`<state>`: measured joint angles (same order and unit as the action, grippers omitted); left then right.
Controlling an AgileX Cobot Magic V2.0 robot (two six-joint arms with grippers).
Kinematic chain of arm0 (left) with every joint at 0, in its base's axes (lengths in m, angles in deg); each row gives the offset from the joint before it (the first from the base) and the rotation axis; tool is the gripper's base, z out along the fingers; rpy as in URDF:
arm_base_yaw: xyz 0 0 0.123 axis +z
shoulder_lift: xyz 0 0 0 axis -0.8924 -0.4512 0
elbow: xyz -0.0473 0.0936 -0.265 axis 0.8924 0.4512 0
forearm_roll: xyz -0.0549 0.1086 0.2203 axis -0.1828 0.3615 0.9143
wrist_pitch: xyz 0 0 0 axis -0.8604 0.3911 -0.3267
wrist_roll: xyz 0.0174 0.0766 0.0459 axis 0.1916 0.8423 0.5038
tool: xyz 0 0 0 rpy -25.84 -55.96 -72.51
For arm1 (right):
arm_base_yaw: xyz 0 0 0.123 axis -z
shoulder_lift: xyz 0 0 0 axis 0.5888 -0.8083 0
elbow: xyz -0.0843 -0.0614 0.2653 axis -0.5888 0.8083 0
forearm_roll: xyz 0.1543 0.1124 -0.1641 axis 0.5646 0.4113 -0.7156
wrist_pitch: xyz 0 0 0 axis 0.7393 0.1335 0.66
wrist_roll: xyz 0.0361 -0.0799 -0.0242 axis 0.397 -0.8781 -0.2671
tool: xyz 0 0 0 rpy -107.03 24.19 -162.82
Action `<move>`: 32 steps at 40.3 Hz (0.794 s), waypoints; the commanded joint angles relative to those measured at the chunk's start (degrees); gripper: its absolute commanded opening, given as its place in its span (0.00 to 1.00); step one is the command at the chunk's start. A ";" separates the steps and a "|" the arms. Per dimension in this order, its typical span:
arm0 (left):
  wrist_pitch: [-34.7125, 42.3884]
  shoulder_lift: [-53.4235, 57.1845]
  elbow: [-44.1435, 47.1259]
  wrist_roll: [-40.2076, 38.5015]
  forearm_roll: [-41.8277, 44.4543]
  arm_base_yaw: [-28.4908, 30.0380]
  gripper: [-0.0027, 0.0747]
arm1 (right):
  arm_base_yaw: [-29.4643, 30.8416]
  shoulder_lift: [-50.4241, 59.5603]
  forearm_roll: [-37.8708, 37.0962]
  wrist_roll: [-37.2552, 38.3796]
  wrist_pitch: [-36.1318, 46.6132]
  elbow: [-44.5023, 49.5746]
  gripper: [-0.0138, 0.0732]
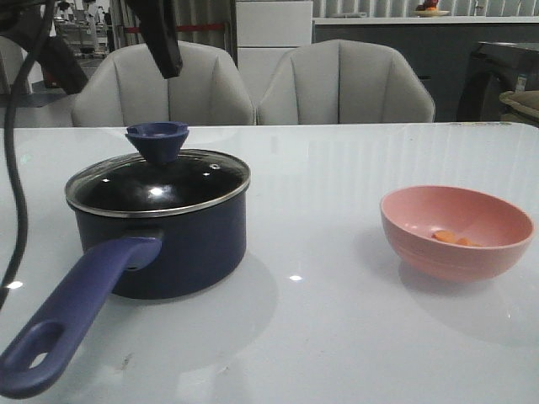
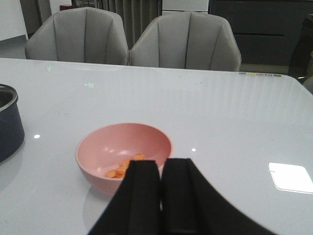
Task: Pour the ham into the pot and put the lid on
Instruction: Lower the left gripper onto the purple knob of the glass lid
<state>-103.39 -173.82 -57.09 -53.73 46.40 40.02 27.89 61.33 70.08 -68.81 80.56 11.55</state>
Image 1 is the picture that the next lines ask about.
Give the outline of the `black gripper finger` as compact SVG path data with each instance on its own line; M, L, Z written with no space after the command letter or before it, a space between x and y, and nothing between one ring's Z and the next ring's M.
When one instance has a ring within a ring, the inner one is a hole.
M139 19L141 36L162 76L165 79L177 77L183 62L175 30L173 1L129 0L126 3Z
M66 94L80 93L88 82L75 54L58 36L47 38L37 62L56 79Z

